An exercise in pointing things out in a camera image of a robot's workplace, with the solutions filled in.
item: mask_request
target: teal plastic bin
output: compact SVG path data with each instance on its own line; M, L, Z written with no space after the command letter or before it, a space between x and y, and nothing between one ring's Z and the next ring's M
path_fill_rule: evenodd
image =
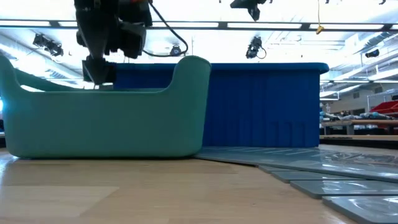
M202 146L210 72L189 56L159 91L29 92L0 55L7 149L25 158L192 155Z

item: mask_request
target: light wood tabletop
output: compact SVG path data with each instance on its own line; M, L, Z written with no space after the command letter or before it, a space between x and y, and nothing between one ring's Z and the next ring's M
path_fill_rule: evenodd
M354 223L255 167L20 160L0 153L1 224Z

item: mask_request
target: blue plastic crate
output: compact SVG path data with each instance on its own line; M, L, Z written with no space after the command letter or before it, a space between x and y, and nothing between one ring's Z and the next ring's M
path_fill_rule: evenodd
M165 88L174 64L120 64L115 89ZM324 63L213 64L204 146L315 147Z

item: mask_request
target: red object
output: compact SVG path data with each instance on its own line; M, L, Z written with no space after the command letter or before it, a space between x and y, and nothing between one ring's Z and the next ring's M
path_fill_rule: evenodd
M387 114L389 116L398 117L398 101L388 101L377 105L375 108L371 109L370 112L378 112L380 114Z

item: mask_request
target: yellow cord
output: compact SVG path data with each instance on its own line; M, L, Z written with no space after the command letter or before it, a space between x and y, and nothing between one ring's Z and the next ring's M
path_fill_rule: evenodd
M317 35L320 34L325 28L323 26L321 26L321 15L320 15L320 10L321 6L320 6L320 0L318 0L318 29L315 32Z

